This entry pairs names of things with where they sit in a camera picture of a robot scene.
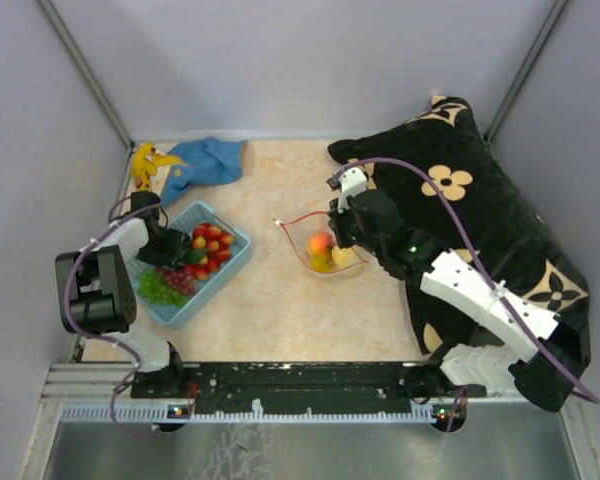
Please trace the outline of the light blue plastic basket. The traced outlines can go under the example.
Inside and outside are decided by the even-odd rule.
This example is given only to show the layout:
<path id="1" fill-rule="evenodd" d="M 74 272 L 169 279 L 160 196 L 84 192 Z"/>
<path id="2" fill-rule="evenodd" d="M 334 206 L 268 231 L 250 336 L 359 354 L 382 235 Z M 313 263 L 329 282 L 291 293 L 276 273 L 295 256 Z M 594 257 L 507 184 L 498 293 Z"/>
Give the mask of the light blue plastic basket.
<path id="1" fill-rule="evenodd" d="M 185 255 L 185 264 L 181 268 L 195 277 L 197 292 L 188 297 L 181 308 L 173 305 L 155 305 L 143 299 L 137 292 L 139 277 L 146 270 L 156 271 L 152 266 L 139 261 L 137 258 L 127 264 L 127 271 L 139 300 L 145 306 L 149 315 L 160 325 L 182 329 L 199 311 L 234 277 L 251 259 L 251 240 L 238 228 L 233 228 L 218 217 L 214 210 L 202 201 L 193 203 L 178 216 L 172 226 L 179 231 L 192 233 L 200 224 L 209 225 L 208 238 L 197 238 L 190 241 L 190 249 Z M 220 248 L 215 252 L 207 251 L 207 243 L 217 240 L 223 232 L 229 232 L 235 237 L 229 248 Z"/>

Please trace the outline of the yellow pear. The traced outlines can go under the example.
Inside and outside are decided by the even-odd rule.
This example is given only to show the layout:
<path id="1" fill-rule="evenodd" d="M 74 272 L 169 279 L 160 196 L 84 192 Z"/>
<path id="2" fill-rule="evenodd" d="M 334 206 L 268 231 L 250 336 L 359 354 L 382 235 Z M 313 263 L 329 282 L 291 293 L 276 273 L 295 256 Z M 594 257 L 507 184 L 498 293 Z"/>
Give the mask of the yellow pear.
<path id="1" fill-rule="evenodd" d="M 360 263 L 360 258 L 353 248 L 340 248 L 334 246 L 331 249 L 330 255 L 335 270 L 344 270 L 345 268 Z"/>

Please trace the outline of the orange peach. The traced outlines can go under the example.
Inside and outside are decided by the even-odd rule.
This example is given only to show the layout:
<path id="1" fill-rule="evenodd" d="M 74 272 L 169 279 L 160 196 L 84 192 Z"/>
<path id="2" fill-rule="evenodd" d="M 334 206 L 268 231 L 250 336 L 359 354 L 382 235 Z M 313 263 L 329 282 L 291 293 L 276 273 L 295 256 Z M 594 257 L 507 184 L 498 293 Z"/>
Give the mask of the orange peach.
<path id="1" fill-rule="evenodd" d="M 306 251 L 310 256 L 326 255 L 333 246 L 333 238 L 327 232 L 312 234 L 306 244 Z"/>

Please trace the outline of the clear zip bag orange zipper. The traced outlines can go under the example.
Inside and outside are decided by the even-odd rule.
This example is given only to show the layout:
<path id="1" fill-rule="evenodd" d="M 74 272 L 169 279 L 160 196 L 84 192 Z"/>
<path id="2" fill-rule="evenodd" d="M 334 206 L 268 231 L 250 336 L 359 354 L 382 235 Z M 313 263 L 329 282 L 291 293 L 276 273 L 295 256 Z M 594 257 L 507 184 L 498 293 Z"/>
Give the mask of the clear zip bag orange zipper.
<path id="1" fill-rule="evenodd" d="M 338 246 L 325 211 L 311 211 L 283 221 L 274 219 L 301 265 L 320 278 L 344 278 L 360 273 L 367 259 L 355 248 Z"/>

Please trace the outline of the yellow mango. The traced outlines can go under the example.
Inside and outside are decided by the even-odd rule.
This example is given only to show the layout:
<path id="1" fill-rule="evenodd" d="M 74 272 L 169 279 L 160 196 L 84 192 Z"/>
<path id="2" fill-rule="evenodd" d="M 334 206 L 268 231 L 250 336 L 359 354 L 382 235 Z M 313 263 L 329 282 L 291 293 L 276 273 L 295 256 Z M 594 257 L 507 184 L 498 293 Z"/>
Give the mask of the yellow mango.
<path id="1" fill-rule="evenodd" d="M 333 266 L 328 255 L 314 255 L 310 259 L 310 268 L 322 274 L 331 273 L 333 270 Z"/>

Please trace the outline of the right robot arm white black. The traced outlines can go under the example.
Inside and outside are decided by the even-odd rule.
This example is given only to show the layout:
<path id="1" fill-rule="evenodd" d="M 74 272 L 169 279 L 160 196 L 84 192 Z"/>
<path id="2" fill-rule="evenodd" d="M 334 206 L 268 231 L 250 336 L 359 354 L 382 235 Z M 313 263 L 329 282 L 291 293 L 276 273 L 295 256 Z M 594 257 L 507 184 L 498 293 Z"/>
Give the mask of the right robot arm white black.
<path id="1" fill-rule="evenodd" d="M 379 190 L 340 195 L 328 207 L 329 226 L 341 247 L 359 246 L 392 277 L 469 317 L 501 346 L 457 344 L 442 349 L 426 372 L 441 396 L 461 386 L 515 389 L 549 412 L 575 394 L 590 362 L 584 324 L 523 299 L 486 276 L 421 230 L 407 227 L 396 204 Z"/>

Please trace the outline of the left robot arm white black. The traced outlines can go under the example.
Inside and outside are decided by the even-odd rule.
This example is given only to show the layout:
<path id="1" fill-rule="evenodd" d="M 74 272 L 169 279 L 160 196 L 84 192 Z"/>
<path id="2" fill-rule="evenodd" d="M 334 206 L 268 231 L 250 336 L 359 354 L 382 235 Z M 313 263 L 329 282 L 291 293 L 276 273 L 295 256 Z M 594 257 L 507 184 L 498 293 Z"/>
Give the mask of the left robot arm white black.
<path id="1" fill-rule="evenodd" d="M 126 386 L 136 398 L 174 397 L 188 384 L 181 357 L 168 341 L 136 321 L 137 300 L 126 264 L 139 257 L 150 266 L 184 265 L 189 237 L 160 224 L 158 195 L 134 192 L 130 210 L 78 251 L 60 254 L 55 273 L 61 322 L 66 331 L 105 342 L 129 355 Z"/>

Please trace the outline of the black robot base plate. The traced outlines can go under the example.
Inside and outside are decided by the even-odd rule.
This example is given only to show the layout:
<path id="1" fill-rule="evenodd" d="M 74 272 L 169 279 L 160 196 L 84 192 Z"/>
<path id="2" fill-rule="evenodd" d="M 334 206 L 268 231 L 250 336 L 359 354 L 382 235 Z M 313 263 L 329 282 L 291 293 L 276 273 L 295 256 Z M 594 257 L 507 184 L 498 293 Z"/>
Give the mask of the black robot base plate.
<path id="1" fill-rule="evenodd" d="M 201 362 L 139 373 L 134 399 L 183 399 L 198 414 L 409 413 L 416 400 L 451 398 L 459 388 L 431 362 Z"/>

